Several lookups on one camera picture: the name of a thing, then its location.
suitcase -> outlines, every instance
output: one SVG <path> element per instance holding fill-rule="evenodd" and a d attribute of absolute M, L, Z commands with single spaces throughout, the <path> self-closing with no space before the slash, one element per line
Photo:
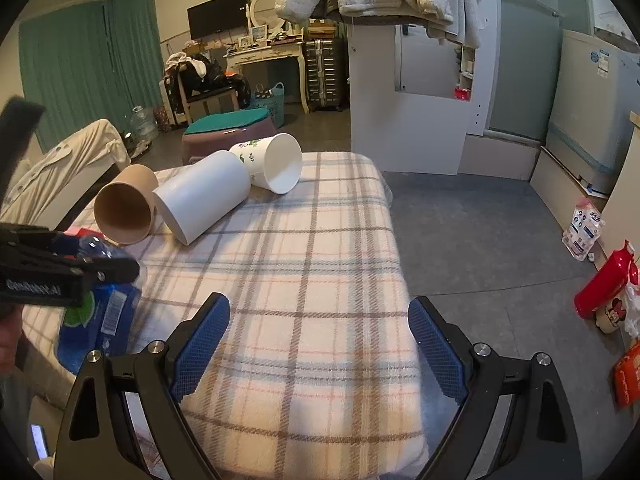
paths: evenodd
<path fill-rule="evenodd" d="M 312 108 L 340 107 L 346 94 L 344 41 L 305 42 L 306 91 Z"/>
<path fill-rule="evenodd" d="M 172 96 L 172 88 L 170 85 L 170 78 L 165 76 L 160 80 L 160 95 L 162 97 L 162 106 L 164 106 L 164 111 L 166 112 L 166 116 L 169 119 L 169 124 L 171 126 L 179 126 L 182 123 L 187 122 L 187 117 L 184 114 L 177 114 L 174 111 L 174 108 L 171 106 L 171 98 Z"/>

label sticker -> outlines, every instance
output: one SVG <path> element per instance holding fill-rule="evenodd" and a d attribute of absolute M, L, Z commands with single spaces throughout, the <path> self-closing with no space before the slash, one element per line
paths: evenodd
<path fill-rule="evenodd" d="M 127 295 L 119 290 L 114 290 L 109 298 L 107 309 L 104 313 L 104 319 L 102 320 L 102 326 L 100 332 L 106 335 L 116 335 L 118 329 L 118 323 L 120 322 L 120 314 L 122 314 L 122 308 L 127 302 Z"/>
<path fill-rule="evenodd" d="M 599 55 L 599 62 L 598 62 L 598 73 L 600 73 L 600 70 L 604 70 L 604 72 L 608 72 L 609 71 L 609 53 L 606 50 L 600 50 L 600 55 Z"/>

orange package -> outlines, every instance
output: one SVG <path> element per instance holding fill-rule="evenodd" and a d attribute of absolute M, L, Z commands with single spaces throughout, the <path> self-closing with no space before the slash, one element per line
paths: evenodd
<path fill-rule="evenodd" d="M 640 399 L 640 344 L 636 344 L 613 367 L 613 383 L 621 408 Z"/>

refrigerator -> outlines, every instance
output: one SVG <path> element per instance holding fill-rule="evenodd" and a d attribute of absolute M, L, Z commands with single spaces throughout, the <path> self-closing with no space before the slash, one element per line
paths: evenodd
<path fill-rule="evenodd" d="M 546 148 L 581 183 L 609 194 L 631 142 L 632 111 L 640 110 L 637 54 L 595 36 L 565 30 Z"/>

wooden chair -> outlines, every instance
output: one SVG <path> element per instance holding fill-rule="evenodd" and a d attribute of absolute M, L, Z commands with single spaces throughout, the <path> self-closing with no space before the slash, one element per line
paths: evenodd
<path fill-rule="evenodd" d="M 187 96 L 184 92 L 184 85 L 182 84 L 182 77 L 180 74 L 180 72 L 184 72 L 185 70 L 187 70 L 187 66 L 183 63 L 180 65 L 180 69 L 178 72 L 178 86 L 180 88 L 180 100 L 182 101 L 184 115 L 185 117 L 187 117 L 187 124 L 193 124 L 190 110 L 190 107 L 193 105 L 202 104 L 202 106 L 204 107 L 205 116 L 212 113 L 209 111 L 209 104 L 207 103 L 211 99 L 217 101 L 218 109 L 222 110 L 222 106 L 220 105 L 220 98 L 228 96 L 231 98 L 234 110 L 240 109 L 240 105 L 238 104 L 238 95 L 236 94 L 236 90 L 232 86 L 225 86 L 222 88 L 211 90 L 209 92 L 203 92 L 187 99 Z"/>

